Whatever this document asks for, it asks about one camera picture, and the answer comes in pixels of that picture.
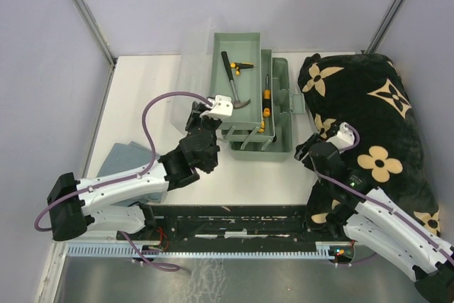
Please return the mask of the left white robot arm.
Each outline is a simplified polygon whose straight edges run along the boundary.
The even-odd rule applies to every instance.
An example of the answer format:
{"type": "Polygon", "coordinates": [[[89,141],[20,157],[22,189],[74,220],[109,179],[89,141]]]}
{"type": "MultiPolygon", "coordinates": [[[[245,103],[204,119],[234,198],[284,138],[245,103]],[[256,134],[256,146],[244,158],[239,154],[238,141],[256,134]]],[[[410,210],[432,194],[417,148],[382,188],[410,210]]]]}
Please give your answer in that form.
{"type": "Polygon", "coordinates": [[[171,190],[198,181],[199,171],[212,172],[218,165],[216,130],[221,122],[203,103],[193,103],[186,136],[152,167],[144,165],[92,179],[76,180],[71,172],[60,175],[47,197],[53,240],[69,241],[87,231],[153,237],[157,222],[152,210],[145,204],[121,206],[121,202],[150,194],[164,197],[171,190]]]}

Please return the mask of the small yellow black screwdriver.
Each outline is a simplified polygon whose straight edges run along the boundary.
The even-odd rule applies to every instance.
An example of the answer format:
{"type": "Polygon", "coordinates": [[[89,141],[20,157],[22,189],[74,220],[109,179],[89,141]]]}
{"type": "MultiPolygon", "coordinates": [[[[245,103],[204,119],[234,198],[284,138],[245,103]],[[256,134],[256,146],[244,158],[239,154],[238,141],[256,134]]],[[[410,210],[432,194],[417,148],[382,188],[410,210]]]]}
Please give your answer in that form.
{"type": "Polygon", "coordinates": [[[264,132],[265,132],[265,121],[262,120],[261,124],[260,124],[260,127],[258,129],[258,133],[264,133],[264,132]]]}

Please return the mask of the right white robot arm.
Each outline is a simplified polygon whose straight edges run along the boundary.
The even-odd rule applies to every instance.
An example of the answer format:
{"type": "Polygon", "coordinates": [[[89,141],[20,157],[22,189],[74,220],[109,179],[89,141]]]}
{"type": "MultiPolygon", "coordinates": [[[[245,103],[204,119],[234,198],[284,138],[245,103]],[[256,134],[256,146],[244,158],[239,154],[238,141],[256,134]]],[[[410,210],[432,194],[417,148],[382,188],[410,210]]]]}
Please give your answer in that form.
{"type": "Polygon", "coordinates": [[[332,239],[362,243],[413,281],[427,302],[453,301],[453,245],[430,232],[398,207],[381,187],[349,168],[341,153],[349,138],[318,134],[296,147],[295,159],[312,169],[319,184],[339,202],[326,217],[332,239]]]}

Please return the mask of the green plastic tool box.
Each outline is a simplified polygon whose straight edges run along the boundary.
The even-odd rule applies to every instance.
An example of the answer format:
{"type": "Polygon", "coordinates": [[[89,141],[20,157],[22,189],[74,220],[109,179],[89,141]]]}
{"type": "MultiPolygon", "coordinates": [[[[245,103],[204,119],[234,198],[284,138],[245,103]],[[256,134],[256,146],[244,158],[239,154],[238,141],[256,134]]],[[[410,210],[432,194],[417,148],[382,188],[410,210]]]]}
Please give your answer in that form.
{"type": "Polygon", "coordinates": [[[262,47],[258,32],[222,32],[208,18],[187,29],[174,88],[204,97],[217,94],[247,102],[224,119],[218,136],[237,160],[283,162],[294,149],[293,117],[303,114],[304,98],[292,93],[289,63],[262,47]],[[249,62],[239,76],[232,62],[249,62]],[[265,77],[270,76],[271,116],[262,117],[265,77]],[[261,121],[265,132],[258,133],[261,121]]]}

